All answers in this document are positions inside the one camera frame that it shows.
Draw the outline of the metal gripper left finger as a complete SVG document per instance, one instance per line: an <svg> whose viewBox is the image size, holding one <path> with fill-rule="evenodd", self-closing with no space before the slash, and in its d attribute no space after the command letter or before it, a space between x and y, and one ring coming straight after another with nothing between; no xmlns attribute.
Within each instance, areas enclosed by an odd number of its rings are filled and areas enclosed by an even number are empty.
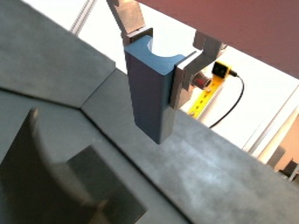
<svg viewBox="0 0 299 224"><path fill-rule="evenodd" d="M146 25L140 3L136 0L107 0L107 5L122 32L124 46L146 35L154 36L154 28Z"/></svg>

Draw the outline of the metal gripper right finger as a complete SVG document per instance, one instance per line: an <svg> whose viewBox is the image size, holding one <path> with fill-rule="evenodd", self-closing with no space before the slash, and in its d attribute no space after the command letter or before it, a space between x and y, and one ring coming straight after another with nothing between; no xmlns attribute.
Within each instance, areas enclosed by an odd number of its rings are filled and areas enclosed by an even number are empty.
<svg viewBox="0 0 299 224"><path fill-rule="evenodd" d="M191 99L192 91L190 90L190 85L192 77L216 60L223 43L200 31L196 31L192 46L195 51L175 64L170 98L170 106L174 109L178 109Z"/></svg>

